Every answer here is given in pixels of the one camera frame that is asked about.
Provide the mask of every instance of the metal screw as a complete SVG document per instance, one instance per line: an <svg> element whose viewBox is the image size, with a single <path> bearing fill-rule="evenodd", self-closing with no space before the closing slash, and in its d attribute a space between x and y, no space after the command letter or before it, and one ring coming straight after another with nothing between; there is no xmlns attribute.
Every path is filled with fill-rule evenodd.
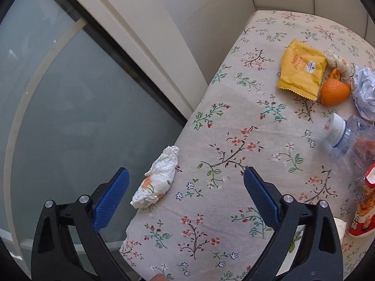
<svg viewBox="0 0 375 281"><path fill-rule="evenodd" d="M81 196L79 198L79 202L82 203L82 204L87 203L89 200L90 200L89 196Z"/></svg>
<svg viewBox="0 0 375 281"><path fill-rule="evenodd" d="M53 201L49 200L47 201L44 206L46 206L47 208L50 208L51 206L53 205Z"/></svg>
<svg viewBox="0 0 375 281"><path fill-rule="evenodd" d="M293 196L290 196L289 194L285 195L284 201L286 201L287 203L293 202Z"/></svg>
<svg viewBox="0 0 375 281"><path fill-rule="evenodd" d="M320 201L319 202L320 206L322 206L323 208L327 208L328 207L328 203L326 201Z"/></svg>

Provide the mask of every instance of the yellow packet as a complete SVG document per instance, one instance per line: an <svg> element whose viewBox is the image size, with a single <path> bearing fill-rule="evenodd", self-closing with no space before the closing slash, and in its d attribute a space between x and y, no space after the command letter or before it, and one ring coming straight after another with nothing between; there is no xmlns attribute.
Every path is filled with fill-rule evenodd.
<svg viewBox="0 0 375 281"><path fill-rule="evenodd" d="M281 58L281 76L277 86L317 100L327 66L323 53L294 39Z"/></svg>

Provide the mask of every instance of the tablecloth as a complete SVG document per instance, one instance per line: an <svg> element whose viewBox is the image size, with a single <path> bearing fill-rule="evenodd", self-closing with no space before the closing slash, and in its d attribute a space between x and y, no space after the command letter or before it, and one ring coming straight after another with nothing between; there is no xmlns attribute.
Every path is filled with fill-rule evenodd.
<svg viewBox="0 0 375 281"><path fill-rule="evenodd" d="M340 24L256 12L176 142L179 165L170 190L127 228L120 252L146 280L163 273L170 280L240 281L247 274L273 233L244 188L247 166L300 202L326 200L350 227L358 191L329 156L323 136L331 113L346 119L357 110L351 98L326 107L276 87L293 39L329 48L360 68L375 66L374 48ZM345 235L344 276L373 238Z"/></svg>

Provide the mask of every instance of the curved beige line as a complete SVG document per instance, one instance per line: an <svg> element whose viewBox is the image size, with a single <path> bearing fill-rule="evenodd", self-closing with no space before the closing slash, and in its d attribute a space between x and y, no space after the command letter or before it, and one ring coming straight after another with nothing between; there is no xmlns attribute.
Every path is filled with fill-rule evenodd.
<svg viewBox="0 0 375 281"><path fill-rule="evenodd" d="M34 76L31 78L29 84L22 95L21 101L18 105L16 114L14 115L11 131L8 137L8 144L6 146L5 152L5 162L4 162L4 202L5 202L5 213L9 226L9 230L12 236L13 244L18 255L22 257L23 271L30 276L29 269L26 265L24 257L21 252L21 248L18 243L16 230L13 223L12 215L12 203L11 203L11 176L12 176L12 163L13 154L16 146L16 140L21 127L23 117L25 115L27 106L38 87L42 77L47 72L48 68L51 66L52 62L56 59L62 49L67 45L67 43L72 40L72 38L86 25L86 21L82 18L74 23L70 29L61 37L61 39L53 46L53 48L48 52L46 57L43 59L42 63L37 68Z"/></svg>

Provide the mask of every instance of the blue gripper pad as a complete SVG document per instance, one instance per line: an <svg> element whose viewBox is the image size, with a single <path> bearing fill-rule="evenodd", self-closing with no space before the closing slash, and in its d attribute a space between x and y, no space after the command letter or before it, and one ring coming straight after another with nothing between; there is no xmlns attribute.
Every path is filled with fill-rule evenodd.
<svg viewBox="0 0 375 281"><path fill-rule="evenodd" d="M279 229L281 222L280 222L280 214L279 214L279 206L276 205L274 199L267 191L265 185L269 183L265 183L259 174L255 171L254 168L250 167L247 168L243 174L243 182L245 184L245 188L249 193L251 199L253 200L256 208L258 209L264 223L272 227L273 230Z"/></svg>
<svg viewBox="0 0 375 281"><path fill-rule="evenodd" d="M108 226L128 187L129 172L123 169L93 209L93 227L96 232Z"/></svg>

